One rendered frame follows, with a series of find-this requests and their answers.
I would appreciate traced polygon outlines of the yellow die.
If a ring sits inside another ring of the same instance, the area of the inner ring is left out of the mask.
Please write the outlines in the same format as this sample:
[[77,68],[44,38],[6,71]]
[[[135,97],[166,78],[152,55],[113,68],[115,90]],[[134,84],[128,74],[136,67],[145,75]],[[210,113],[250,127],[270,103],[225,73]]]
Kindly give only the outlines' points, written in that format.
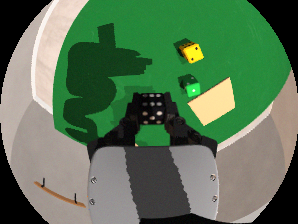
[[189,63],[193,63],[203,58],[203,54],[197,43],[191,41],[179,46],[179,48]]

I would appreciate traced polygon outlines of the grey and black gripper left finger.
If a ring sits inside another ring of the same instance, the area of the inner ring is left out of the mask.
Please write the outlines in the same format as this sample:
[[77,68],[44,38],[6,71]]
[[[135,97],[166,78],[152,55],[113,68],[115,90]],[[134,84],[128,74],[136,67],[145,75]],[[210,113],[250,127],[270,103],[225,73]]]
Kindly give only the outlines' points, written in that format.
[[132,102],[128,102],[125,117],[120,119],[119,125],[100,137],[87,144],[87,151],[91,163],[92,156],[96,149],[103,146],[135,146],[135,135],[140,131],[139,118],[139,97],[140,93],[133,94]]

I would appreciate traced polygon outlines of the green die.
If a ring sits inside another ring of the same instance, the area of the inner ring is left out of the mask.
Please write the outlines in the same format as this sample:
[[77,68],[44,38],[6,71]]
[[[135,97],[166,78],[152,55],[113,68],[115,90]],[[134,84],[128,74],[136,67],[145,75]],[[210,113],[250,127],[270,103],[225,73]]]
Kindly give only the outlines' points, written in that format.
[[188,97],[200,94],[200,84],[195,77],[186,78],[182,81]]

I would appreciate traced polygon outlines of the black die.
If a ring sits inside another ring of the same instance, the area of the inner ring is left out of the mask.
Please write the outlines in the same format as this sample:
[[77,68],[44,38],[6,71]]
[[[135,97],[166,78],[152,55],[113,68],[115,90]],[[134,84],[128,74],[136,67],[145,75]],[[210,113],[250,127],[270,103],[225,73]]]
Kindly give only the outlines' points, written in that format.
[[166,105],[163,93],[141,93],[139,97],[141,125],[163,125]]

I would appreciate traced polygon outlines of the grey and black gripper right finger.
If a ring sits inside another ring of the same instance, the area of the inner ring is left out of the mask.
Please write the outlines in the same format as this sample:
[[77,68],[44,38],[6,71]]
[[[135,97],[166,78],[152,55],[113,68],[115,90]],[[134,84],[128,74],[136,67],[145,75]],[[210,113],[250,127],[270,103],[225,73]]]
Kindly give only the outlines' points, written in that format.
[[186,124],[185,119],[179,116],[176,102],[172,102],[170,92],[164,93],[164,99],[166,105],[164,127],[170,134],[170,145],[203,144],[211,148],[216,158],[217,141],[204,135],[201,136],[199,132]]

